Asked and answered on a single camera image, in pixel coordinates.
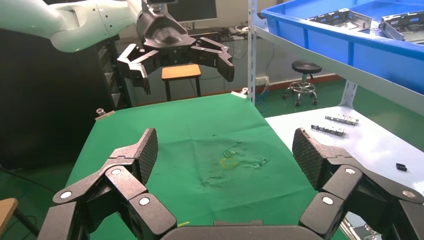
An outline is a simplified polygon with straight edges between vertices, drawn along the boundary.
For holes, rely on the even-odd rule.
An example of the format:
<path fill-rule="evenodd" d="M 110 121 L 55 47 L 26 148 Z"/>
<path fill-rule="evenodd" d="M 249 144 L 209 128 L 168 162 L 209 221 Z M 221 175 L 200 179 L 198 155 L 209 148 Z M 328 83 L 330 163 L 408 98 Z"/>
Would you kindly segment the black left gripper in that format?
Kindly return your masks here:
<path fill-rule="evenodd" d="M 227 81 L 235 75 L 229 47 L 207 37 L 195 40 L 187 30 L 167 12 L 144 10 L 136 22 L 136 32 L 142 43 L 129 44 L 117 58 L 121 75 L 134 87 L 151 94 L 149 74 L 159 67 L 190 62 L 217 69 Z"/>

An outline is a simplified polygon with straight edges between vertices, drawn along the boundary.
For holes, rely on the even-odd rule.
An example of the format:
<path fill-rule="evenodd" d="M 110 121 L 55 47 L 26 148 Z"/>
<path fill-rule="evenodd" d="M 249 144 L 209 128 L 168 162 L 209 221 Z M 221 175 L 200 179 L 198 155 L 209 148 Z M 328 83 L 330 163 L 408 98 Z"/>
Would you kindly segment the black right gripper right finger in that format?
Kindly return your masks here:
<path fill-rule="evenodd" d="M 299 224 L 330 239 L 347 213 L 360 216 L 384 240 L 424 237 L 424 198 L 365 168 L 344 148 L 319 143 L 309 132 L 294 132 L 292 153 L 316 196 Z"/>

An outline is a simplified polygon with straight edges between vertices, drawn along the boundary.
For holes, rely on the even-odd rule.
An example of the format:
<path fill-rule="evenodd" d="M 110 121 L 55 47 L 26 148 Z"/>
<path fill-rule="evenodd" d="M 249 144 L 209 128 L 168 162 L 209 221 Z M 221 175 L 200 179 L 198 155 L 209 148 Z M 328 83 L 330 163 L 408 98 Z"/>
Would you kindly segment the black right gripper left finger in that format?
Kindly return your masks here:
<path fill-rule="evenodd" d="M 99 170 L 54 195 L 38 238 L 88 240 L 105 218 L 118 214 L 137 239 L 161 239 L 177 220 L 146 186 L 158 150 L 153 128 L 135 144 L 116 148 Z"/>

